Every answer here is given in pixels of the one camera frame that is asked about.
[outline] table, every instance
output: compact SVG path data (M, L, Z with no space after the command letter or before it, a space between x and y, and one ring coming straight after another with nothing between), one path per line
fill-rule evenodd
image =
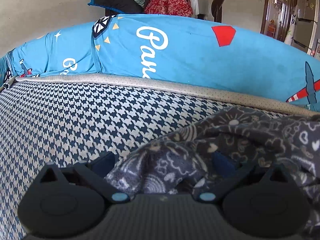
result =
M192 17L195 18L196 16L200 15L207 15L209 11L209 2L208 0L190 0L191 7L193 10Z

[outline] gray patterned blanket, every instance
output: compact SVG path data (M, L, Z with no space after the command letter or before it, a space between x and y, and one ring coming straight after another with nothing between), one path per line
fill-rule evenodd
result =
M250 108L224 108L156 139L121 160L106 180L129 195L210 191L222 180L212 153L262 167L282 163L309 198L306 238L320 236L320 115L272 119Z

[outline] black pillow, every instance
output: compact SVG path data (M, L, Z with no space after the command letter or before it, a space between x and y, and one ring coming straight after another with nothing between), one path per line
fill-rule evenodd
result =
M88 5L100 6L121 14L143 13L143 8L134 0L91 0Z

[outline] star print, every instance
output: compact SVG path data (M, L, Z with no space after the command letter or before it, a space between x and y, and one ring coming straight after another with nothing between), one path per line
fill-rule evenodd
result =
M60 35L62 35L60 32L61 32L61 31L59 31L59 32L55 35L55 37L56 37L56 42L58 41L58 37L59 37Z

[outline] light blue button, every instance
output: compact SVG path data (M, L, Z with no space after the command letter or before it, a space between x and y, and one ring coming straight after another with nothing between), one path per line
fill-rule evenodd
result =
M129 198L129 196L126 193L122 193L122 192L118 192L118 193L114 193L112 195L112 199L114 201L125 201Z
M216 198L216 195L210 192L204 192L200 194L200 198L203 201L212 201Z

